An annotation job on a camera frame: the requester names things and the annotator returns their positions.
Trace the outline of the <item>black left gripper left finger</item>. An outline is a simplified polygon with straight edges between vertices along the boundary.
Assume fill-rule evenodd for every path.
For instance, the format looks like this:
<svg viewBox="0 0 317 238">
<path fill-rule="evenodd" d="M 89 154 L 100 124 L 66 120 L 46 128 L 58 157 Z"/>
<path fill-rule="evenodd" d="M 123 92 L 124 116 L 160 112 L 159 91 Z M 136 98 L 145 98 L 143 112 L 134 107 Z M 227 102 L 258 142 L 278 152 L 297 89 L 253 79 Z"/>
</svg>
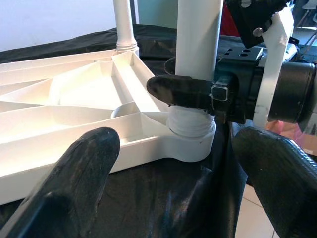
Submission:
<svg viewBox="0 0 317 238">
<path fill-rule="evenodd" d="M 118 133 L 100 127 L 70 145 L 0 231 L 2 238 L 84 238 L 96 218 L 120 151 Z"/>
</svg>

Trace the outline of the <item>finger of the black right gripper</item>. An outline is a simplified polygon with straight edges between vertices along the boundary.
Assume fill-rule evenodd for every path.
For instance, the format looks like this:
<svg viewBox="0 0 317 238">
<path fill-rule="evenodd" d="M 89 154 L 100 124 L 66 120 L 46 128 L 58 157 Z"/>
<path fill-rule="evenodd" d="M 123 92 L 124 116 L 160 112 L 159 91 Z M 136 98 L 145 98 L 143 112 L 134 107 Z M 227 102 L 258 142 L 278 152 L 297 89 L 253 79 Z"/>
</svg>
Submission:
<svg viewBox="0 0 317 238">
<path fill-rule="evenodd" d="M 164 63 L 164 71 L 169 75 L 175 75 L 176 57 L 168 59 Z"/>
<path fill-rule="evenodd" d="M 213 83 L 188 76 L 159 75 L 147 81 L 147 91 L 169 106 L 212 110 Z"/>
</svg>

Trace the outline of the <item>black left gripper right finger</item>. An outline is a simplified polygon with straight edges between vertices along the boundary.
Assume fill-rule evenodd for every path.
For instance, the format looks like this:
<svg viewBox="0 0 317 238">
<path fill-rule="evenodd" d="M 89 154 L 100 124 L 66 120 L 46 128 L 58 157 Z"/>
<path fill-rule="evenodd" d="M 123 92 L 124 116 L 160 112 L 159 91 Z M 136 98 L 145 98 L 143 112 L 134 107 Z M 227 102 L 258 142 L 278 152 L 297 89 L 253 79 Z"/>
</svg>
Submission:
<svg viewBox="0 0 317 238">
<path fill-rule="evenodd" d="M 317 163 L 293 140 L 255 127 L 241 129 L 233 150 L 281 238 L 317 236 Z"/>
</svg>

